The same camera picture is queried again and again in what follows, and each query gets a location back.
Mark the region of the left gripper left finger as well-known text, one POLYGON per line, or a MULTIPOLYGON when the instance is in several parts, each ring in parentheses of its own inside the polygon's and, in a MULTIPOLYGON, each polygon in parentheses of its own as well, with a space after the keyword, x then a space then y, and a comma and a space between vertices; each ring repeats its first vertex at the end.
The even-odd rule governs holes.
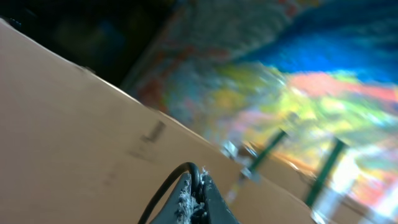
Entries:
POLYGON ((150 224, 191 224, 202 217, 202 203, 191 195, 191 175, 183 174, 150 224))

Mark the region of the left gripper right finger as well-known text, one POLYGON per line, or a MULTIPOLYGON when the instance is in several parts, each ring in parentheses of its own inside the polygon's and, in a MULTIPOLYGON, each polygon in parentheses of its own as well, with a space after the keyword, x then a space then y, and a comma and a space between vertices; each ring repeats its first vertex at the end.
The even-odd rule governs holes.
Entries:
POLYGON ((209 172, 202 168, 200 203, 203 213, 200 216, 202 224, 239 224, 220 194, 209 172))

